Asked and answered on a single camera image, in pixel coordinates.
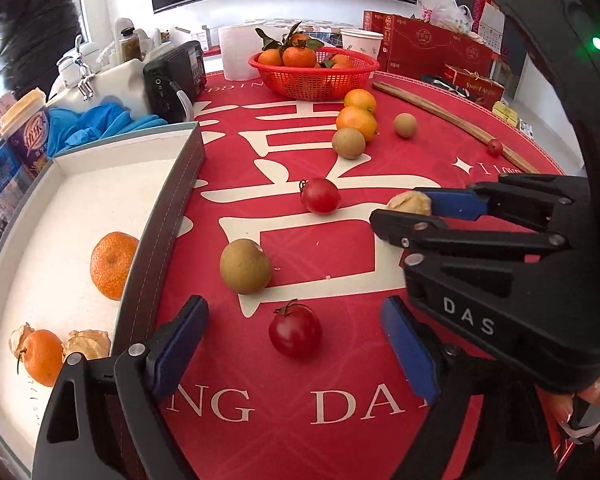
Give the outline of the person's right hand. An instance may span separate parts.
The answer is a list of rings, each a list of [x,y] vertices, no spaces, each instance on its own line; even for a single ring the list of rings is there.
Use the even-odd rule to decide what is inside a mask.
[[[574,400],[581,399],[589,404],[600,406],[600,378],[585,390],[576,394],[547,393],[548,409],[558,422],[570,421],[574,410]]]

